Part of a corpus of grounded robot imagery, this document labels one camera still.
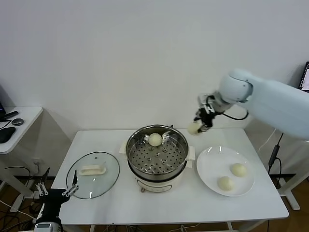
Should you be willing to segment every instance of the white desk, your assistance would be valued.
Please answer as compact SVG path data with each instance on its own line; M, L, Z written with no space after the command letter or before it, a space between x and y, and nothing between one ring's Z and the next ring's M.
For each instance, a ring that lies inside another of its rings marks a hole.
M0 155L7 154L14 149L14 147L18 144L23 135L27 132L27 130L42 112L42 107L39 106L6 107L5 109L8 113L12 111L19 112L18 115L10 118L10 120L13 120L14 118L22 118L25 122L23 125L16 127L16 131L9 141L0 144ZM7 122L0 123L0 127L4 126L6 123ZM12 186L23 195L30 196L32 194L32 191L30 191L29 188L27 188L19 180L17 180L8 169L5 169L5 167L6 166L2 162L0 162L0 179L3 181L0 186L0 190L5 183L8 183L10 186Z
M265 219L289 215L278 191L261 163L243 129L212 129L200 136L180 130L197 156L205 148L216 145L230 147L243 154L252 164L255 184L241 197L221 196L199 178L196 166L186 169L181 183L164 193L140 192L124 155L119 148L132 130L79 131L60 167L53 188L66 188L69 168L77 159L94 151L113 154L120 163L116 184L104 195L81 200L72 197L63 204L60 218L64 225L100 224L169 224L208 223L259 220L246 223L240 231L249 231Z
M21 140L23 135L27 132L27 130L31 127L31 125L35 122L35 120L42 113L42 107L40 106L21 106L21 107L6 107L6 112L18 111L19 114L9 118L9 120L13 120L15 118L22 118L25 122L21 126L13 126L11 123L7 127L15 127L16 131L12 135L9 141L6 143L0 144L0 155L7 154L14 149L14 147ZM0 127L4 126L7 122L0 123Z

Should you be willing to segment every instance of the glass lid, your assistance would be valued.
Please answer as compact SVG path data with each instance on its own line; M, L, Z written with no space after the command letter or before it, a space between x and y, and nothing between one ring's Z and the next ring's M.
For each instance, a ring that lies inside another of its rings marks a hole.
M67 188L72 186L75 170L79 189L74 196L92 199L103 195L116 183L119 176L118 160L107 152L89 153L77 160L67 174Z

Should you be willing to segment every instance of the computer mouse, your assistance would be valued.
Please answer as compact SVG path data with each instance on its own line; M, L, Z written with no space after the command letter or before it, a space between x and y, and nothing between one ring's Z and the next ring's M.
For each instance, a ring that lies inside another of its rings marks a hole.
M22 118L15 118L12 121L12 125L14 126L20 126L24 124L24 120Z
M0 144L6 143L16 131L15 127L6 127L0 130Z

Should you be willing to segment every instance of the pot handle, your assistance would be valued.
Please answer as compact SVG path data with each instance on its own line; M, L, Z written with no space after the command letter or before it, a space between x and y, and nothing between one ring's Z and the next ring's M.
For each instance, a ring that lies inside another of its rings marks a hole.
M123 155L126 154L126 142L123 142L123 143L121 144L119 153L120 153L120 154L123 154Z
M188 155L185 160L187 161L186 168L192 168L195 161L195 148L193 146L189 146Z

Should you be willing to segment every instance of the monitor screen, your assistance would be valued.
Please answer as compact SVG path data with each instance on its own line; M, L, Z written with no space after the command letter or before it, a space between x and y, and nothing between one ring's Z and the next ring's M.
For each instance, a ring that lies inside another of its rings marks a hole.
M306 63L305 70L298 88L302 91L309 92L309 62Z

